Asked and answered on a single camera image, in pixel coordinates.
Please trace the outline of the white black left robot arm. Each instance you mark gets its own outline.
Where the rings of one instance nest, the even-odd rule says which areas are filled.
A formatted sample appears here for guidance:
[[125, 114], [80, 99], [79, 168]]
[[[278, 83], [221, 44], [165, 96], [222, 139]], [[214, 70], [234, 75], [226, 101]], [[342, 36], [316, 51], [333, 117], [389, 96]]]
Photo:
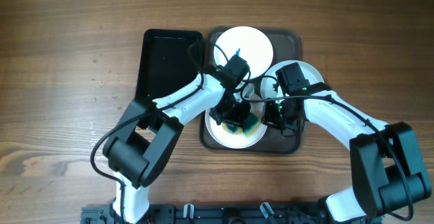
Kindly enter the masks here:
[[135, 97], [117, 125], [102, 138], [103, 155], [118, 184], [113, 210], [124, 223], [137, 223], [148, 212], [149, 188], [162, 173], [184, 126], [208, 109], [233, 108], [239, 84], [250, 78], [223, 67], [199, 72], [181, 89], [161, 98]]

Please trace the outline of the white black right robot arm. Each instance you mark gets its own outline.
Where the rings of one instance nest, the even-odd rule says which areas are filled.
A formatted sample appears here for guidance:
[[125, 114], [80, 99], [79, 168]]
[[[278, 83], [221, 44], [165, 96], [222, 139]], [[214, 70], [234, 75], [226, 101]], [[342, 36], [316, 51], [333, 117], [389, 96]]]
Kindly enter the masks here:
[[414, 204], [429, 198], [432, 186], [416, 135], [404, 122], [388, 124], [343, 101], [330, 86], [285, 87], [265, 96], [266, 121], [278, 128], [299, 119], [322, 127], [350, 153], [352, 185], [323, 201], [332, 223], [414, 216]]

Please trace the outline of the white plate back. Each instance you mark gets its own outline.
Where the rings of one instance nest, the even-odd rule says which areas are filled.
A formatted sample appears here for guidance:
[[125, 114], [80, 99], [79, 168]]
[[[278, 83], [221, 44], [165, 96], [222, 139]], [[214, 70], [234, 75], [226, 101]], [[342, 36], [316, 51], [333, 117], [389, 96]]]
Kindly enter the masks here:
[[250, 67], [250, 78], [255, 79], [265, 73], [273, 61], [273, 46], [269, 38], [258, 29], [250, 26], [236, 26], [223, 32], [215, 44], [214, 60], [224, 66], [227, 58], [234, 55], [244, 59]]

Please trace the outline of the yellow green sponge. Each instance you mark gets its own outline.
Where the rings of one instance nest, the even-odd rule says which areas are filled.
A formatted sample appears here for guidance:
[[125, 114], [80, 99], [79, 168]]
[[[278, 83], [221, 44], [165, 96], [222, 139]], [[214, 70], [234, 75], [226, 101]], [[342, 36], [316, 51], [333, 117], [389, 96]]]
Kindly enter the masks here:
[[242, 127], [223, 123], [222, 128], [229, 134], [243, 134], [244, 136], [251, 136], [254, 131], [259, 127], [259, 125], [259, 114], [250, 112]]

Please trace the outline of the white plate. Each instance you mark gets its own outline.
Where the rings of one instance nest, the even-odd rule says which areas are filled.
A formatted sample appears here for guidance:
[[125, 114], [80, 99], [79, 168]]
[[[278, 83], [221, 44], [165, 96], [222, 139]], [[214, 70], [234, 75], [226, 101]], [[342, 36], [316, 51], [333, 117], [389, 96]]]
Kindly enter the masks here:
[[205, 126], [211, 137], [221, 146], [230, 149], [245, 149], [256, 144], [267, 131], [267, 126], [261, 122], [262, 108], [264, 103], [251, 103], [249, 118], [255, 119], [255, 124], [246, 132], [241, 128], [235, 129], [221, 123], [218, 125], [214, 119], [210, 117], [210, 110], [205, 112]]
[[250, 26], [236, 26], [223, 32], [215, 44], [214, 60], [224, 66], [227, 58], [234, 55], [244, 59], [250, 67], [250, 78], [255, 79], [265, 73], [273, 61], [273, 46], [269, 38], [258, 29]]
[[290, 96], [289, 94], [284, 94], [280, 87], [278, 87], [277, 91], [274, 91], [273, 85], [276, 84], [276, 81], [272, 78], [267, 78], [267, 76], [273, 76], [274, 78], [276, 78], [276, 71], [278, 71], [280, 68], [294, 63], [297, 63], [299, 65], [302, 74], [304, 75], [304, 78], [308, 79], [311, 85], [315, 83], [324, 83], [323, 77], [321, 76], [319, 71], [312, 65], [301, 60], [285, 60], [272, 65], [265, 73], [266, 77], [263, 78], [260, 83], [260, 97], [262, 100], [266, 100], [267, 98], [279, 98], [278, 102], [281, 102], [282, 97]]

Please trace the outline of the white plate front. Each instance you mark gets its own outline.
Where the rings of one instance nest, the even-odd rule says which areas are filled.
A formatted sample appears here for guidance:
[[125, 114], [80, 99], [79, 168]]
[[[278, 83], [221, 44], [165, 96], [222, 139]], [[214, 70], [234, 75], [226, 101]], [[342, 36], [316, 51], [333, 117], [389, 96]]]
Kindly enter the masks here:
[[245, 149], [256, 144], [267, 131], [267, 126], [261, 122], [262, 108], [264, 103], [251, 103], [249, 118], [255, 119], [255, 124], [246, 132], [241, 128], [235, 129], [221, 123], [218, 125], [214, 119], [210, 117], [210, 110], [205, 112], [205, 126], [211, 137], [221, 146], [230, 149]]

